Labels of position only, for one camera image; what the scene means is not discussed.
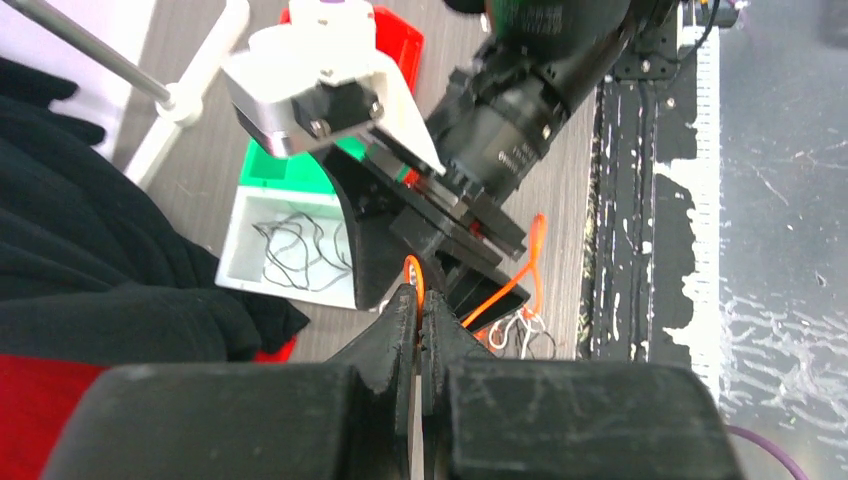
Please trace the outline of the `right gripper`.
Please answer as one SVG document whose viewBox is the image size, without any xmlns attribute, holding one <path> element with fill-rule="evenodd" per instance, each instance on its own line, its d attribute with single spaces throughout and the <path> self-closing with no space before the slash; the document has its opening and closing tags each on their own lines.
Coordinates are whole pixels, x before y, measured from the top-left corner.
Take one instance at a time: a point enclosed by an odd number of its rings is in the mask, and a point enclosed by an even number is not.
<svg viewBox="0 0 848 480">
<path fill-rule="evenodd" d="M 451 208 L 438 204 L 447 181 L 384 133 L 362 158 L 323 148 L 321 167 L 346 224 L 359 310 L 380 303 L 413 255 L 453 311 L 471 312 L 508 283 L 503 258 L 527 250 L 525 232 L 485 193 L 463 192 Z"/>
</svg>

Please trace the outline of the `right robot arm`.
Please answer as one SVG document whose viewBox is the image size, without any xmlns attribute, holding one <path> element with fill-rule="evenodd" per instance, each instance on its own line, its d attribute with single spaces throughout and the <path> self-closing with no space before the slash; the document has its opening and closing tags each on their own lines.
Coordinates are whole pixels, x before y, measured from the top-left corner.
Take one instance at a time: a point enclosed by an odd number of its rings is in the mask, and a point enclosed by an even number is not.
<svg viewBox="0 0 848 480">
<path fill-rule="evenodd" d="M 503 211 L 559 131 L 621 57 L 653 40 L 675 1 L 455 1 L 455 11 L 485 13 L 491 36 L 468 69 L 454 70 L 410 141 L 385 125 L 368 128 L 365 156 L 339 147 L 318 160 L 347 224 L 358 309 L 374 308 L 407 256 L 432 289 L 467 315 L 497 291 L 512 310 L 527 297 L 508 288 L 499 265 L 526 250 L 525 232 Z"/>
</svg>

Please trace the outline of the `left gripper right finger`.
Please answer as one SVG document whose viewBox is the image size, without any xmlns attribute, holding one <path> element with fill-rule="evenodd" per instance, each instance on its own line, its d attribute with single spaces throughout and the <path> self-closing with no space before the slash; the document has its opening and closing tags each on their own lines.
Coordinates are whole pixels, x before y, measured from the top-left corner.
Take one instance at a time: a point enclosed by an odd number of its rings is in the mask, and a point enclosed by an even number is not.
<svg viewBox="0 0 848 480">
<path fill-rule="evenodd" d="M 684 368 L 498 358 L 429 292 L 421 336 L 428 479 L 739 479 Z"/>
</svg>

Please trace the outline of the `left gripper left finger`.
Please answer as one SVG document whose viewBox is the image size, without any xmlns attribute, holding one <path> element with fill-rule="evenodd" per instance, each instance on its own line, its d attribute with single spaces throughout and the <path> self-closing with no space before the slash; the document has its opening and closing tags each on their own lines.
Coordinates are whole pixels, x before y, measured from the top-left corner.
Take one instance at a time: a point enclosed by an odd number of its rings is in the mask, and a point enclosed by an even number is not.
<svg viewBox="0 0 848 480">
<path fill-rule="evenodd" d="M 46 479 L 406 479 L 417 298 L 322 363 L 143 364 L 101 374 Z"/>
</svg>

